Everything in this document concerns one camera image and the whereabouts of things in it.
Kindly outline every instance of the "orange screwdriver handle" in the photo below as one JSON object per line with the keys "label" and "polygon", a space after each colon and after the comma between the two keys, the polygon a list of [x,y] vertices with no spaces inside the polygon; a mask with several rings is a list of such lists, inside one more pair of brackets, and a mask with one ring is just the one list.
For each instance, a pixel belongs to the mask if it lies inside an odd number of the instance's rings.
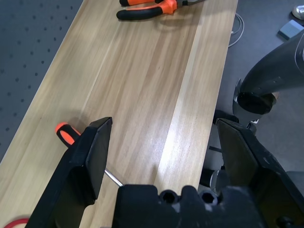
{"label": "orange screwdriver handle", "polygon": [[55,132],[67,147],[70,147],[80,136],[80,133],[66,122],[58,124],[55,128]]}
{"label": "orange screwdriver handle", "polygon": [[172,14],[177,9],[176,0],[164,0],[154,6],[118,11],[119,20],[144,20],[154,18],[164,13]]}

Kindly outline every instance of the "gray pegboard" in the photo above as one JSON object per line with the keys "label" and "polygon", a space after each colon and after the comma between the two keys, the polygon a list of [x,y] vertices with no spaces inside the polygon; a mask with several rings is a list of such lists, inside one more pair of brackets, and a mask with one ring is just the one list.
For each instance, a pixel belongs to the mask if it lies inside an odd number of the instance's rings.
{"label": "gray pegboard", "polygon": [[0,0],[0,161],[82,0]]}

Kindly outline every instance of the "wood grain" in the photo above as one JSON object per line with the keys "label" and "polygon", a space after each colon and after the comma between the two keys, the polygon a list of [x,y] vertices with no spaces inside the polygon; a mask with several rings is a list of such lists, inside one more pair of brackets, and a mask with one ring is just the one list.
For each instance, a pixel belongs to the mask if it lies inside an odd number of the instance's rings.
{"label": "wood grain", "polygon": [[[236,5],[119,22],[118,1],[85,0],[1,162],[0,227],[33,211],[66,150],[62,121],[113,117],[107,167],[123,183],[197,187]],[[110,227],[116,193],[105,176],[81,227]]]}

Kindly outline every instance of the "screwdriver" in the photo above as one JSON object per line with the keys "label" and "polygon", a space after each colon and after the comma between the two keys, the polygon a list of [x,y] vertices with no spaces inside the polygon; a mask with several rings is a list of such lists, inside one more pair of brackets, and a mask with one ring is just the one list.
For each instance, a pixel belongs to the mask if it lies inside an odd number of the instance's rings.
{"label": "screwdriver", "polygon": [[[70,147],[81,135],[74,127],[69,125],[67,122],[58,124],[55,128],[56,135],[67,147]],[[118,180],[107,168],[104,173],[119,187],[123,186],[120,180]]]}

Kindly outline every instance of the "white cable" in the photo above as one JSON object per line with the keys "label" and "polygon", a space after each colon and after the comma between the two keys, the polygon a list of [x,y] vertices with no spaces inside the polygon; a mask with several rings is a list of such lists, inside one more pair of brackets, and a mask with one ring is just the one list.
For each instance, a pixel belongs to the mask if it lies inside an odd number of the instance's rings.
{"label": "white cable", "polygon": [[243,33],[244,33],[244,29],[245,29],[244,20],[243,20],[242,17],[241,17],[239,14],[237,14],[237,13],[236,13],[236,16],[237,16],[237,18],[242,22],[242,24],[243,24],[242,27],[243,27],[243,28],[242,28],[241,35],[237,38],[236,41],[234,41],[232,44],[229,44],[228,48],[231,47],[231,46],[233,46],[233,45],[235,45],[235,44],[241,39],[241,37],[242,37],[242,35],[243,35]]}
{"label": "white cable", "polygon": [[242,27],[242,22],[241,22],[241,20],[240,20],[240,18],[239,18],[238,16],[237,16],[237,20],[238,20],[238,22],[239,22],[239,27],[238,27],[238,29],[237,29],[235,32],[234,32],[234,31],[231,32],[232,35],[238,33],[239,30],[240,30],[241,27]]}

